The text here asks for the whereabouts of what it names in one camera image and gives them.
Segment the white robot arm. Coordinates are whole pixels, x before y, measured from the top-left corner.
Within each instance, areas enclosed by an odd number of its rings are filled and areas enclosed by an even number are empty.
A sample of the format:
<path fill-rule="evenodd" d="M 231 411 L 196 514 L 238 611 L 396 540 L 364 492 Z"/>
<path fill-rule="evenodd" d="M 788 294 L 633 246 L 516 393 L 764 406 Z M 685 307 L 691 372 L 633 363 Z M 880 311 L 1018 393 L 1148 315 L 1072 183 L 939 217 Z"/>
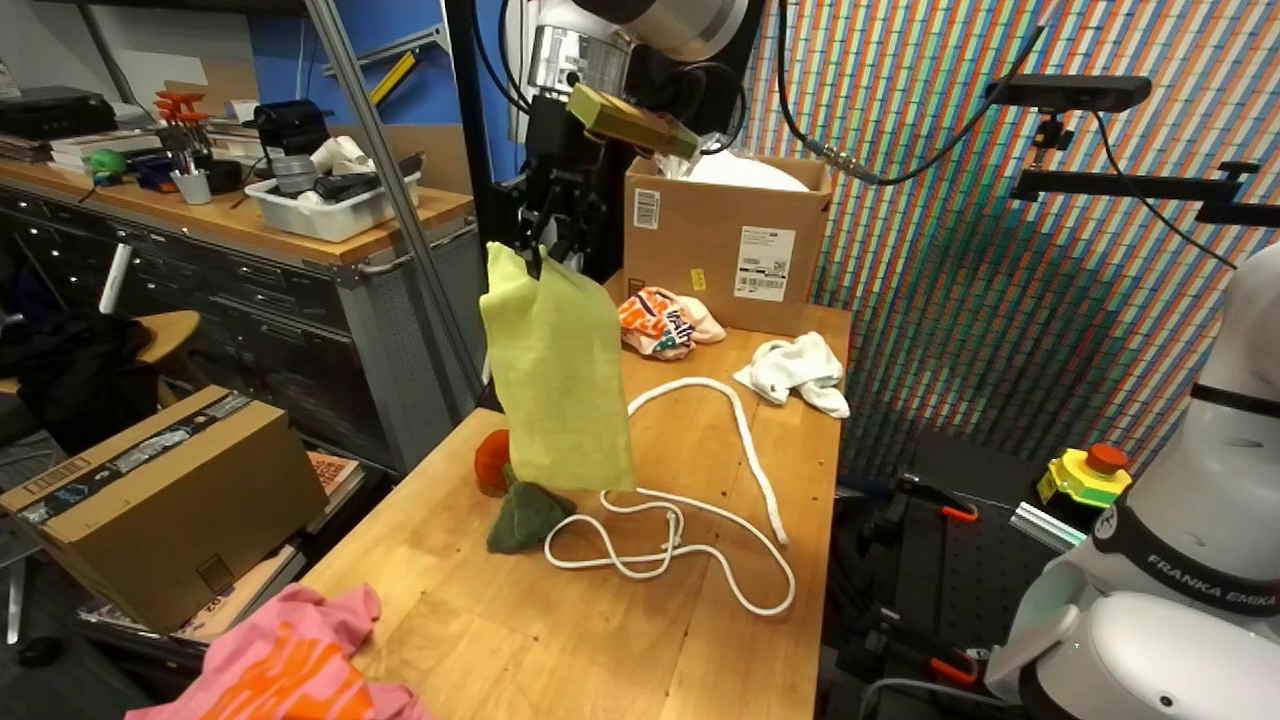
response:
<path fill-rule="evenodd" d="M 688 129 L 700 157 L 748 126 L 745 76 L 764 0 L 538 0 L 528 72 L 522 167 L 510 181 L 510 234 L 532 268 L 564 262 L 595 279 L 620 268 L 622 172 L 636 140 L 570 115 L 576 87 L 605 93 Z"/>

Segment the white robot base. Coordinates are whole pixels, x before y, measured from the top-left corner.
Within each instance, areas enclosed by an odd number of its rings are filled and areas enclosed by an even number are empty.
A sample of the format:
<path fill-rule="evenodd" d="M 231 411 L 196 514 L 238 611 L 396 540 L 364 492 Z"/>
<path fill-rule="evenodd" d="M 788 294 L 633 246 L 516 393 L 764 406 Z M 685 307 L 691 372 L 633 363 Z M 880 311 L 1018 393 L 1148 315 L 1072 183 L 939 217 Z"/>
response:
<path fill-rule="evenodd" d="M 982 689 L 1046 720 L 1280 720 L 1280 250 L 1222 290 L 1177 433 L 1022 588 Z"/>

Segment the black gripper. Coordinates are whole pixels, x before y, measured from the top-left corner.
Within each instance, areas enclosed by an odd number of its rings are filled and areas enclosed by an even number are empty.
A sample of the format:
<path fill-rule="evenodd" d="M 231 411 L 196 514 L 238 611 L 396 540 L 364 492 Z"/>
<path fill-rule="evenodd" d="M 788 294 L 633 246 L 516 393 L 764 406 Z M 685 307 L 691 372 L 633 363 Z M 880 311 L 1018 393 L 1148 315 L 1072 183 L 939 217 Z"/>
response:
<path fill-rule="evenodd" d="M 557 96 L 528 109 L 522 167 L 516 175 L 516 250 L 548 251 L 583 275 L 620 268 L 613 213 L 613 157 Z"/>

